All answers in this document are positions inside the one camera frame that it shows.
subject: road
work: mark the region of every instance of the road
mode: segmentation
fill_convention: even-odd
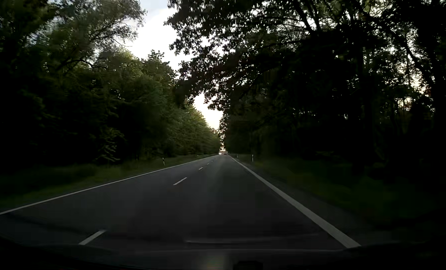
[[[2,214],[0,235],[27,246],[119,251],[344,248],[226,155]]]

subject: grass verge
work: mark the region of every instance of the grass verge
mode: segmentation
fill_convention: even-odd
[[[117,166],[94,164],[26,169],[0,175],[0,210],[12,209],[119,179],[188,163],[216,154],[132,160]]]

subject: white lane marking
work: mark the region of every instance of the white lane marking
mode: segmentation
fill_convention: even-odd
[[[320,216],[318,216],[317,214],[313,213],[310,209],[306,208],[304,205],[299,203],[297,200],[293,199],[288,194],[286,194],[285,192],[281,191],[280,189],[278,189],[277,187],[272,185],[270,182],[268,182],[265,179],[263,179],[263,177],[261,177],[260,175],[257,175],[254,171],[248,169],[245,165],[241,164],[240,162],[235,160],[233,157],[232,157],[232,159],[236,163],[238,163],[241,166],[243,166],[244,169],[247,169],[252,175],[254,175],[256,178],[258,178],[260,181],[262,181],[265,185],[270,187],[278,195],[283,197],[283,199],[287,200],[291,205],[296,207],[296,209],[298,209],[305,216],[310,218],[314,223],[316,223],[323,230],[325,230],[330,236],[333,236],[333,238],[335,238],[343,246],[345,246],[346,248],[355,248],[355,247],[360,247],[361,246],[358,242],[356,242],[355,240],[353,240],[352,238],[350,238],[349,236],[344,234],[341,230],[338,230],[335,226],[330,224],[328,221],[322,219]]]
[[[207,157],[196,159],[196,160],[193,160],[193,161],[190,161],[190,162],[187,162],[187,163],[183,163],[183,164],[180,164],[180,165],[174,165],[174,166],[171,166],[171,167],[168,167],[168,168],[157,169],[157,170],[154,170],[154,171],[146,172],[144,174],[139,174],[139,175],[131,176],[131,177],[124,178],[124,179],[121,179],[121,180],[116,180],[116,181],[112,181],[112,182],[109,182],[109,183],[104,183],[104,184],[101,184],[101,185],[98,185],[98,186],[94,186],[94,187],[86,188],[86,189],[79,190],[79,191],[76,191],[76,192],[64,194],[64,195],[61,195],[61,196],[58,196],[58,197],[54,197],[54,198],[51,198],[51,199],[46,199],[46,200],[42,200],[42,201],[39,201],[39,202],[23,205],[23,206],[20,206],[20,207],[16,207],[16,208],[13,208],[13,209],[10,209],[10,210],[6,210],[6,211],[3,211],[3,212],[0,212],[0,215],[6,214],[6,213],[10,213],[10,212],[13,212],[13,211],[16,211],[16,210],[20,210],[20,209],[23,209],[23,208],[27,208],[27,207],[30,207],[30,206],[34,206],[34,205],[37,205],[37,204],[41,204],[41,203],[49,202],[49,201],[52,201],[52,200],[56,200],[56,199],[59,199],[59,198],[63,198],[63,197],[66,197],[66,196],[70,196],[70,195],[73,195],[73,194],[76,194],[76,193],[80,193],[80,192],[83,192],[83,191],[91,190],[91,189],[94,189],[94,188],[104,187],[104,186],[107,186],[107,185],[111,185],[111,184],[114,184],[114,183],[118,183],[118,182],[121,182],[121,181],[125,181],[125,180],[128,180],[128,179],[131,179],[131,178],[135,178],[135,177],[139,177],[139,176],[143,176],[143,175],[148,175],[148,174],[153,174],[153,173],[156,173],[156,172],[159,172],[159,171],[175,168],[175,167],[178,167],[178,166],[181,166],[181,165],[185,165],[185,164],[188,164],[188,163],[201,161],[203,159],[207,159],[207,158],[211,158],[211,157],[212,156],[207,156]]]
[[[178,183],[179,183],[179,182],[181,182],[181,181],[183,181],[183,180],[185,180],[185,179],[186,179],[186,177],[184,177],[184,178],[183,178],[183,179],[181,179],[180,181],[178,181],[178,182],[174,183],[174,184],[173,184],[173,186],[175,186],[175,185],[178,185]]]
[[[104,232],[106,232],[106,230],[99,230],[94,234],[92,234],[91,236],[89,236],[88,238],[86,238],[85,240],[81,241],[78,245],[86,245],[92,240],[94,240],[96,237],[101,236]]]

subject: forest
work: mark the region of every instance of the forest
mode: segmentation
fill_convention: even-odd
[[[231,153],[446,173],[446,0],[171,0],[176,92],[223,111]]]
[[[145,15],[137,0],[0,0],[0,174],[218,152],[164,54],[125,47]]]

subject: bright sky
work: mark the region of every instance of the bright sky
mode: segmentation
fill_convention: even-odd
[[[164,61],[169,61],[174,70],[179,69],[181,61],[190,60],[189,55],[178,55],[170,50],[169,45],[177,39],[177,33],[171,26],[163,26],[168,17],[175,13],[168,9],[166,0],[139,0],[141,8],[146,9],[145,24],[138,29],[138,38],[134,42],[126,43],[128,49],[138,58],[146,58],[151,50],[164,52]],[[204,104],[203,95],[195,98],[195,108],[200,111],[208,125],[214,129],[220,126],[223,112],[208,109]]]

